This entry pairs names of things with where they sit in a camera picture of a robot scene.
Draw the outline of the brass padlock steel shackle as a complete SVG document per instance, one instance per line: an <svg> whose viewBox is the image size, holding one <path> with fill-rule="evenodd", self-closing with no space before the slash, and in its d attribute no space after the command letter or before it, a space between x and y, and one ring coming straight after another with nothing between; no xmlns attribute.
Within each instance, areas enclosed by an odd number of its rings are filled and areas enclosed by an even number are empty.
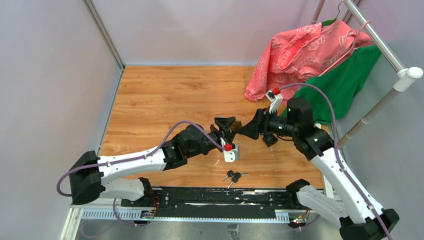
<svg viewBox="0 0 424 240"><path fill-rule="evenodd" d="M240 120L235 120L231 125L230 125L230 130L233 133L238 133L240 131L240 129L242 128L242 123Z"/></svg>

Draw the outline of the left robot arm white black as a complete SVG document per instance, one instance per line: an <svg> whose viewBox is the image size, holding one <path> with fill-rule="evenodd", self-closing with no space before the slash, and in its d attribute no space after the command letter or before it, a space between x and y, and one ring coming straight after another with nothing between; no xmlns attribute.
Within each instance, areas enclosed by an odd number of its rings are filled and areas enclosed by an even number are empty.
<svg viewBox="0 0 424 240"><path fill-rule="evenodd" d="M201 125L188 121L188 126L151 149L115 156L98 156L87 151L68 172L70 197L74 205L85 205L98 198L117 198L149 206L153 191L146 178L130 180L136 173L161 172L186 165L190 158L207 155L212 150L223 153L229 162L239 158L239 148L233 143L236 135L231 126L235 117L215 117L207 133Z"/></svg>

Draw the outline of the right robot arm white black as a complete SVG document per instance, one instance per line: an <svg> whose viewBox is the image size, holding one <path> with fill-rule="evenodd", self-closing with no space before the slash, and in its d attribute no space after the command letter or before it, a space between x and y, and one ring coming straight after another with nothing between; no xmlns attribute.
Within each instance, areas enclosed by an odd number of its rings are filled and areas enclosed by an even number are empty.
<svg viewBox="0 0 424 240"><path fill-rule="evenodd" d="M279 99L269 108L259 108L253 119L239 129L239 133L251 139L263 138L273 145L277 136L291 137L296 149L316 166L336 191L333 199L304 179L286 187L286 204L292 209L309 208L335 225L344 240L381 240L390 236L399 221L397 212L384 208L362 186L346 165L333 138L315 126L313 109L301 97L287 103L287 115L276 112Z"/></svg>

